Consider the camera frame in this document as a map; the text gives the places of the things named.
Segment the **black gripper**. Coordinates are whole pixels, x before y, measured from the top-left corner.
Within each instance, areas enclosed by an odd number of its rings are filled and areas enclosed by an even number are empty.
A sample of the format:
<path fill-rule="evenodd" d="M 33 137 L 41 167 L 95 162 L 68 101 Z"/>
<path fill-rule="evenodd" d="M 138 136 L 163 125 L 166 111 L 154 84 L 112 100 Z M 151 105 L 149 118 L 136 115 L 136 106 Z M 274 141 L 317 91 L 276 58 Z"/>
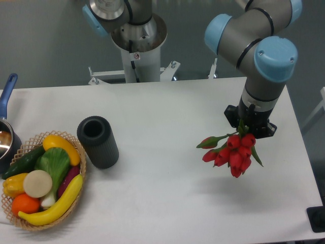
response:
<path fill-rule="evenodd" d="M 261 139 L 272 137 L 277 130 L 269 120 L 272 111 L 273 109 L 260 112 L 254 104 L 247 107 L 240 102 L 238 106 L 228 105 L 224 115 L 237 132 L 251 133 L 256 139 Z"/>

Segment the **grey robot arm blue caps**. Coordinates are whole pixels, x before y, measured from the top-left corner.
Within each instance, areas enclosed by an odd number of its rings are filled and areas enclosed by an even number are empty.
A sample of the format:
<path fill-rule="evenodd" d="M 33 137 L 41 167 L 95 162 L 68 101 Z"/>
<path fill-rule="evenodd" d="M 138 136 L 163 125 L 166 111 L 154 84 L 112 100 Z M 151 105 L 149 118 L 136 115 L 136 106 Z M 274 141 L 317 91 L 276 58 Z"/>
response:
<path fill-rule="evenodd" d="M 244 14 L 217 15 L 207 26 L 204 41 L 246 77 L 237 106 L 228 106 L 230 125 L 244 124 L 255 138 L 271 137 L 276 126 L 269 121 L 298 58 L 295 45 L 277 33 L 301 14 L 301 1 L 244 1 Z M 110 35 L 120 49 L 128 83 L 168 80 L 170 69 L 160 69 L 160 48 L 167 27 L 154 14 L 152 1 L 87 1 L 82 9 L 90 27 Z"/>

